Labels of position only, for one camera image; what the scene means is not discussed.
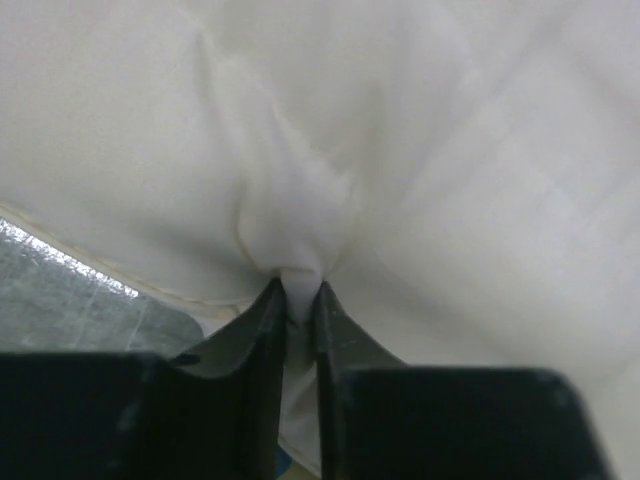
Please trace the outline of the blue beige patchwork pillowcase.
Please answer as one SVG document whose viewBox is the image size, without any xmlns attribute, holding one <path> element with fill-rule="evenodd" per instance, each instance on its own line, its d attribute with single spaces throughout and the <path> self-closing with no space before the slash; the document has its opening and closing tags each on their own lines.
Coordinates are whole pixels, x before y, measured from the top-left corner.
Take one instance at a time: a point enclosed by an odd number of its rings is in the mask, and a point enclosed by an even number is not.
<svg viewBox="0 0 640 480">
<path fill-rule="evenodd" d="M 300 469 L 299 465 L 281 447 L 277 450 L 276 479 L 296 480 L 305 479 L 306 471 Z"/>
</svg>

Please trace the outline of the cream white pillow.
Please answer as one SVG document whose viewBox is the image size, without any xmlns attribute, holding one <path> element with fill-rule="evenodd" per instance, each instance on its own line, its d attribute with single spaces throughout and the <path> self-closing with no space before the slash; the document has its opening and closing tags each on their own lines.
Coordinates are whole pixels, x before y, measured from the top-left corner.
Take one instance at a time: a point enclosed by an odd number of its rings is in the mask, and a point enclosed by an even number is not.
<svg viewBox="0 0 640 480">
<path fill-rule="evenodd" d="M 635 1 L 5 1 L 1 213 L 220 326 L 329 282 L 402 360 L 541 365 L 639 475 Z"/>
</svg>

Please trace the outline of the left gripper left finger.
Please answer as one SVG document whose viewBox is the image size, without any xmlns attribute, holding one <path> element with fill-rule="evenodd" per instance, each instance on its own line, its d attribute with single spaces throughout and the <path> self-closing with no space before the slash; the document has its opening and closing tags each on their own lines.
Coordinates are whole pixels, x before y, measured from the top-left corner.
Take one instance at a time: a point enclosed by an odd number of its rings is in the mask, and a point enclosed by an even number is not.
<svg viewBox="0 0 640 480">
<path fill-rule="evenodd" d="M 239 317 L 167 359 L 5 353 L 5 479 L 272 479 L 286 299 L 272 281 Z"/>
</svg>

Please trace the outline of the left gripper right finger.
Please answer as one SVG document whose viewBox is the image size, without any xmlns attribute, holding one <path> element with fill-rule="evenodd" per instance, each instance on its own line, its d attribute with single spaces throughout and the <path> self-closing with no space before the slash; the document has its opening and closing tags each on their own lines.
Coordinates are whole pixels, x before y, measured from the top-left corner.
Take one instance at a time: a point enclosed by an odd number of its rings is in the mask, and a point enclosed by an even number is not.
<svg viewBox="0 0 640 480">
<path fill-rule="evenodd" d="M 325 479 L 610 479 L 572 384 L 532 367 L 410 365 L 328 284 L 312 309 Z"/>
</svg>

